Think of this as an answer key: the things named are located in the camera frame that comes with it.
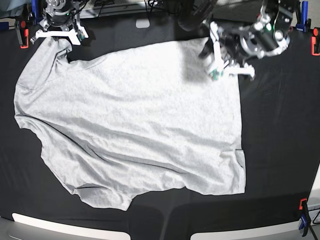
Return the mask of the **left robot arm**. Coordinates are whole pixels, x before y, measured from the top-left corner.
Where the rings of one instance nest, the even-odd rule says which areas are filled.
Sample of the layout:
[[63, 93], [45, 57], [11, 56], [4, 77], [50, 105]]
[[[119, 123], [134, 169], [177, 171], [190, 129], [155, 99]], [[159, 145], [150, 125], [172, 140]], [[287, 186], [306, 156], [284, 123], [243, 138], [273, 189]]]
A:
[[299, 2], [297, 0], [264, 0], [254, 23], [247, 26], [222, 27], [205, 21], [209, 38], [200, 53], [205, 72], [217, 80], [229, 76], [255, 78], [250, 59], [282, 54], [289, 46], [289, 32]]

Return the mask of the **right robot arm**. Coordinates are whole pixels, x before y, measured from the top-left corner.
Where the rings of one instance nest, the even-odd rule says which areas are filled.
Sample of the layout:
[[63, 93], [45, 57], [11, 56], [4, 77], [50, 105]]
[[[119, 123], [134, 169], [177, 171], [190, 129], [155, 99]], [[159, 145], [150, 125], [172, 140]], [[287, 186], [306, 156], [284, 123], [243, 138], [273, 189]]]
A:
[[72, 45], [79, 46], [89, 37], [80, 21], [80, 13], [87, 3], [87, 0], [47, 0], [40, 29], [30, 42], [40, 38], [67, 38]]

